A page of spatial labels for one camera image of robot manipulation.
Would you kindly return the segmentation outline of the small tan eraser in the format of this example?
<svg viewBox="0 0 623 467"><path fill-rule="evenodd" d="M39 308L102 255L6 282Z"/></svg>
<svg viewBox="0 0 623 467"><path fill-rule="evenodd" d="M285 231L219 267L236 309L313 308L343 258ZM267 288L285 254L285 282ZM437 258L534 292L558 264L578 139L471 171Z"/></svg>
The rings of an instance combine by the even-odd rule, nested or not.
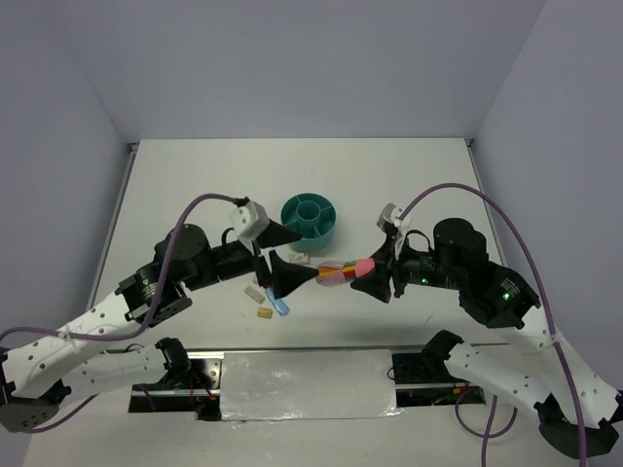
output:
<svg viewBox="0 0 623 467"><path fill-rule="evenodd" d="M273 311L267 307L259 307L257 311L257 316L261 318L271 319L273 316Z"/></svg>

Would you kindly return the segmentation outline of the blue translucent highlighter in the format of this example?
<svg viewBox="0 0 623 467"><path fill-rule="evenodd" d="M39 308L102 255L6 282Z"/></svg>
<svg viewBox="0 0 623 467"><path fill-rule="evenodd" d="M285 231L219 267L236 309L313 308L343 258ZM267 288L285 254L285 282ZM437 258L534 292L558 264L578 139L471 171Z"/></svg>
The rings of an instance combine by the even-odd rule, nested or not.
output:
<svg viewBox="0 0 623 467"><path fill-rule="evenodd" d="M285 303L283 299L277 298L271 288L265 289L265 295L278 315L287 316L289 314L289 306Z"/></svg>

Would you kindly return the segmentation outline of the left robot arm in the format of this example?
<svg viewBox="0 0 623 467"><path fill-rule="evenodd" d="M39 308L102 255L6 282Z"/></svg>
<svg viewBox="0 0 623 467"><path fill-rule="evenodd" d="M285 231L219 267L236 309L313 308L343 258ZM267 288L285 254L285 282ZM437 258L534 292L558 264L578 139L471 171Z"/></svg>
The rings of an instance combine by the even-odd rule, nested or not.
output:
<svg viewBox="0 0 623 467"><path fill-rule="evenodd" d="M202 228L185 224L155 247L152 262L121 281L103 301L58 330L32 329L35 341L1 351L1 424L12 433L55 427L58 412L85 405L126 385L178 388L196 371L177 338L140 344L150 329L192 304L188 292L255 273L259 284L284 298L317 277L316 269L284 262L262 248L300 239L270 222L250 246L224 241L211 247Z"/></svg>

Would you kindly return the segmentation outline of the grey white eraser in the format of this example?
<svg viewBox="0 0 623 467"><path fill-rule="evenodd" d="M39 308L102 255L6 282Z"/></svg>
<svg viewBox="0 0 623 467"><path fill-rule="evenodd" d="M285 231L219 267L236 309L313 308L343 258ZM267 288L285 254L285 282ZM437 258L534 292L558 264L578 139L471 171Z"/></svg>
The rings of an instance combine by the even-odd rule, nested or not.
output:
<svg viewBox="0 0 623 467"><path fill-rule="evenodd" d="M251 286L247 286L244 289L244 293L258 304L261 304L265 300L264 295Z"/></svg>

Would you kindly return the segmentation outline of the pink capped crayon tube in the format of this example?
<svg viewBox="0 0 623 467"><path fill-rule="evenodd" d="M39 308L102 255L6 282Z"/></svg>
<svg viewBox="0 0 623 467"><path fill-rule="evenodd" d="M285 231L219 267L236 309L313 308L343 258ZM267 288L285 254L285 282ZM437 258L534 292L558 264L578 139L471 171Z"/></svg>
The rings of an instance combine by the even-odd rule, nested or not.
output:
<svg viewBox="0 0 623 467"><path fill-rule="evenodd" d="M318 266L316 282L325 287L335 287L361 278L372 272L376 263L372 258L349 262L325 262Z"/></svg>

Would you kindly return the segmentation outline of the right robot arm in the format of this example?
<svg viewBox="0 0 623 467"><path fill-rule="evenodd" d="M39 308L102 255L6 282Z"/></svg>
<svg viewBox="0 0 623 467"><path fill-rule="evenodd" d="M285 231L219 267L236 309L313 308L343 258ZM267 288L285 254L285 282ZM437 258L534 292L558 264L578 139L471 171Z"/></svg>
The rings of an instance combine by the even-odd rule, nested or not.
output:
<svg viewBox="0 0 623 467"><path fill-rule="evenodd" d="M458 292L459 307L505 340L524 359L524 374L446 330L421 351L424 372L434 380L474 383L535 419L539 434L563 455L578 459L609 453L619 439L622 393L601 379L558 332L543 305L513 269L492 262L485 237L466 220L449 218L433 229L426 251L410 247L397 222L380 220L383 245L375 268L351 287L387 303L407 286Z"/></svg>

